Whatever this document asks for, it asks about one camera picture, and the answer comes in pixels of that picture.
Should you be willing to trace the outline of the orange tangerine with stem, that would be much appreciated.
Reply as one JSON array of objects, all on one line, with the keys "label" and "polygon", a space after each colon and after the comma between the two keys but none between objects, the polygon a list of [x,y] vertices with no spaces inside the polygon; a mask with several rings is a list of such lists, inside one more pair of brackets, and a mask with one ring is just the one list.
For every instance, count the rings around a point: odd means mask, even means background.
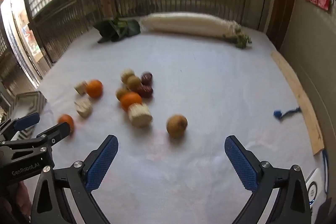
[{"label": "orange tangerine with stem", "polygon": [[58,118],[58,123],[63,123],[66,122],[69,124],[70,126],[70,133],[74,133],[75,130],[75,124],[74,124],[74,120],[73,118],[68,115],[68,114],[62,114],[59,118]]}]

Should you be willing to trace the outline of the brown longan front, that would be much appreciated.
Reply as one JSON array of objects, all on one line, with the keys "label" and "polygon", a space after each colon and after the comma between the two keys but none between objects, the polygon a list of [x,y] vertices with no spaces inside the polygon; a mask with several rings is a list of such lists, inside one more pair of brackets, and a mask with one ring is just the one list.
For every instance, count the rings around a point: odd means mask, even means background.
[{"label": "brown longan front", "polygon": [[118,89],[116,90],[116,98],[120,101],[121,98],[122,98],[124,95],[128,94],[129,92],[130,92],[130,90],[127,89],[127,88],[125,88],[125,87],[118,88]]}]

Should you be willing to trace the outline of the large corn cob piece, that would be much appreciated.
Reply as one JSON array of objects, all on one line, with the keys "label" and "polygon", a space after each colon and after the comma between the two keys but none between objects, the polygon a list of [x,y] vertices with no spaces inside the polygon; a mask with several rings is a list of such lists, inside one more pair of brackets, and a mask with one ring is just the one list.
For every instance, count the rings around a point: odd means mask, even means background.
[{"label": "large corn cob piece", "polygon": [[146,127],[151,124],[153,116],[145,103],[134,103],[127,111],[131,124],[135,127]]}]

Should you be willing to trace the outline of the large brown longan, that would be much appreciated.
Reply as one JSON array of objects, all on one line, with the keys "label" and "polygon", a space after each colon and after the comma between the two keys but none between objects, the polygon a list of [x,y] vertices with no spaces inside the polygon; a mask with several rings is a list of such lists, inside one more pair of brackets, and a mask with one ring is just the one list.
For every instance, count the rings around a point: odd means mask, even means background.
[{"label": "large brown longan", "polygon": [[166,130],[171,138],[181,138],[184,136],[188,126],[188,121],[183,115],[173,115],[167,120]]}]

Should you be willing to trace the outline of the striped white cardboard tray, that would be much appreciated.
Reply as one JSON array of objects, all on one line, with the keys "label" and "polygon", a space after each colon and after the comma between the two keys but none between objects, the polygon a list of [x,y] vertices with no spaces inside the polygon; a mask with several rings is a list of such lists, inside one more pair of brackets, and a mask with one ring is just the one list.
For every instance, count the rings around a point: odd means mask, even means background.
[{"label": "striped white cardboard tray", "polygon": [[[42,114],[47,100],[41,91],[17,94],[15,100],[9,108],[6,119],[17,119],[29,114]],[[24,130],[17,130],[11,140],[30,139],[36,125],[32,125]]]}]

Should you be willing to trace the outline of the wooden board strip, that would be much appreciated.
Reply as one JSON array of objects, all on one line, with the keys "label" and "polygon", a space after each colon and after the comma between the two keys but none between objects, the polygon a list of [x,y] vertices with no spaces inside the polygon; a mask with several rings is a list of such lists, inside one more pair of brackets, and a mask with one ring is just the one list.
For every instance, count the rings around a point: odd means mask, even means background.
[{"label": "wooden board strip", "polygon": [[282,54],[276,50],[273,50],[270,55],[273,61],[277,64],[280,71],[282,72],[283,76],[285,77],[288,85],[290,86],[296,98],[298,106],[301,108],[302,115],[307,128],[307,133],[309,135],[311,143],[312,153],[315,156],[319,152],[321,152],[325,148],[325,146],[321,128],[319,126],[313,105],[311,104],[309,97],[304,91],[302,84],[300,83],[295,71],[285,60]]}]

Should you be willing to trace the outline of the corn cob piece back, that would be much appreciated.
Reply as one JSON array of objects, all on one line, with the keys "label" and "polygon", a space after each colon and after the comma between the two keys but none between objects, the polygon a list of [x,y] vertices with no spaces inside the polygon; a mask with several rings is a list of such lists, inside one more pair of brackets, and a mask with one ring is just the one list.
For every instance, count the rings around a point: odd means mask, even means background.
[{"label": "corn cob piece back", "polygon": [[124,83],[124,84],[127,84],[127,80],[129,77],[131,76],[134,76],[134,70],[133,69],[124,69],[122,72],[121,72],[121,81]]}]

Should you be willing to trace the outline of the brown longan back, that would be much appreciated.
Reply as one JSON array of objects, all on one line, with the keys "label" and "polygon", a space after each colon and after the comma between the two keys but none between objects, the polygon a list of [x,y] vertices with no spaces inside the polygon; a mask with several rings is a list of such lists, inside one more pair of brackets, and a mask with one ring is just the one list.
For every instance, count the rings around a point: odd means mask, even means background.
[{"label": "brown longan back", "polygon": [[136,91],[142,85],[141,79],[135,75],[130,76],[126,82],[127,88]]}]

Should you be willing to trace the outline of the red jujube front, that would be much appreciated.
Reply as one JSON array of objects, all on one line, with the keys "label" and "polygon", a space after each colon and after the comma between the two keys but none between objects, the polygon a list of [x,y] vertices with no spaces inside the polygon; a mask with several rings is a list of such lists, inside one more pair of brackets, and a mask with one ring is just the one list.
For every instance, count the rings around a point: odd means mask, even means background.
[{"label": "red jujube front", "polygon": [[153,96],[153,88],[151,86],[141,85],[135,92],[142,98],[151,98]]}]

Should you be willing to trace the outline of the red jujube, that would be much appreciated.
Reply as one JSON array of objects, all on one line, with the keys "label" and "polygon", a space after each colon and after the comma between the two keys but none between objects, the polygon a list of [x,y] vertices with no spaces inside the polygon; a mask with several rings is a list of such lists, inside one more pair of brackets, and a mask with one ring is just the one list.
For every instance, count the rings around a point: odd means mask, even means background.
[{"label": "red jujube", "polygon": [[143,72],[141,75],[141,83],[145,86],[151,86],[153,83],[153,75],[150,72]]},{"label": "red jujube", "polygon": [[153,88],[151,86],[141,85],[135,92],[142,98],[151,98],[153,96]]}]

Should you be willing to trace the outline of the red jujube back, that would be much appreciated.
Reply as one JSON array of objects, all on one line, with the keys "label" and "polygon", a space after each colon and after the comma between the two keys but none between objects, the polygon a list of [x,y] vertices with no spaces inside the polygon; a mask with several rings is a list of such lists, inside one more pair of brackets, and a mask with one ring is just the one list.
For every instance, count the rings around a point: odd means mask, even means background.
[{"label": "red jujube back", "polygon": [[141,83],[145,86],[151,86],[153,83],[153,75],[150,72],[143,72],[141,75]]}]

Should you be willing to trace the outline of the green leafy vegetable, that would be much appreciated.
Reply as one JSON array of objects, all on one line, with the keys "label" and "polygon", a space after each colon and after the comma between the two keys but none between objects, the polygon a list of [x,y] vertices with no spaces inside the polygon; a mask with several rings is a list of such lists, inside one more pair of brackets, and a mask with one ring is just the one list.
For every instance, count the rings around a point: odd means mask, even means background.
[{"label": "green leafy vegetable", "polygon": [[101,39],[97,41],[98,44],[115,43],[141,33],[139,23],[135,19],[107,19],[94,24],[93,27],[101,36]]}]

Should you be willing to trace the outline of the white daikon radish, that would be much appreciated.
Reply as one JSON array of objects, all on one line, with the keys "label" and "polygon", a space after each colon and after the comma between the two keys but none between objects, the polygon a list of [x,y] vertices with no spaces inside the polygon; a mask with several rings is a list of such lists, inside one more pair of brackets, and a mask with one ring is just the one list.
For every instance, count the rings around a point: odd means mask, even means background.
[{"label": "white daikon radish", "polygon": [[234,20],[194,12],[152,13],[139,21],[143,30],[217,38],[245,49],[252,40]]}]

